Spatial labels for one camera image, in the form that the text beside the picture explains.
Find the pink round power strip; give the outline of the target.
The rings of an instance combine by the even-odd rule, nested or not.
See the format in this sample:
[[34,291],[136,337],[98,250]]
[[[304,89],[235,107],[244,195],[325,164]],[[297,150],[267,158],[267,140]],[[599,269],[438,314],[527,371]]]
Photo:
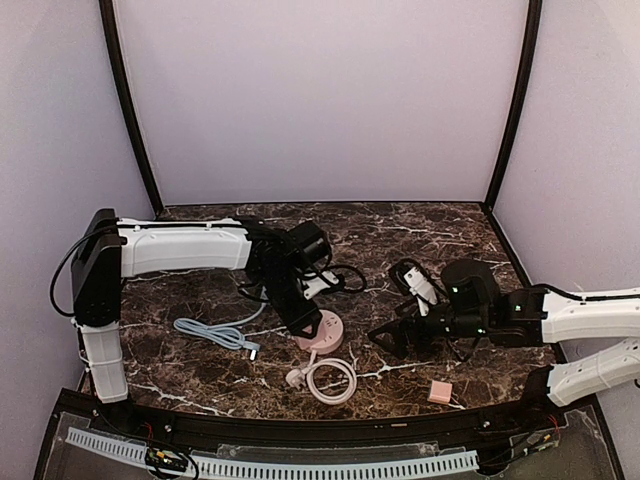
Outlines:
[[344,324],[341,318],[329,310],[321,310],[321,314],[322,319],[314,338],[293,336],[294,342],[302,351],[327,355],[341,346],[344,339]]

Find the pink small plug adapter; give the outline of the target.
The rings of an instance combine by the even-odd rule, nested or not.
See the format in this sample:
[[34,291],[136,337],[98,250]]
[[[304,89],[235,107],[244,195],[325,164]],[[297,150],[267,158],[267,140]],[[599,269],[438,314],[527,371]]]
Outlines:
[[448,405],[452,399],[453,385],[449,382],[432,381],[428,393],[431,403]]

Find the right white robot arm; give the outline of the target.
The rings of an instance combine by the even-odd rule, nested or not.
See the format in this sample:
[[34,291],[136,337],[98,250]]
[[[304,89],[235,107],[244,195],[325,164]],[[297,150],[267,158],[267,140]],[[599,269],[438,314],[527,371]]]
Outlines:
[[618,344],[571,363],[529,373],[521,401],[539,409],[564,407],[639,377],[639,292],[571,293],[538,284],[503,294],[472,281],[450,285],[447,299],[419,297],[368,338],[399,359],[426,353],[438,340],[488,339],[506,348],[541,347],[588,338]]

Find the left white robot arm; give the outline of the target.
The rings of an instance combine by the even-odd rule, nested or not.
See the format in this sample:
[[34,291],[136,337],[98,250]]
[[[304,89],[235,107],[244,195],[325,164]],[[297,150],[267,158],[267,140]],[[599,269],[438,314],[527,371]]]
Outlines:
[[264,289],[291,334],[311,338],[321,320],[314,298],[336,283],[317,265],[330,253],[311,221],[285,230],[249,217],[158,222],[101,209],[60,262],[70,268],[72,305],[54,309],[80,331],[97,398],[118,403],[129,397],[119,333],[124,280],[160,271],[241,270]]

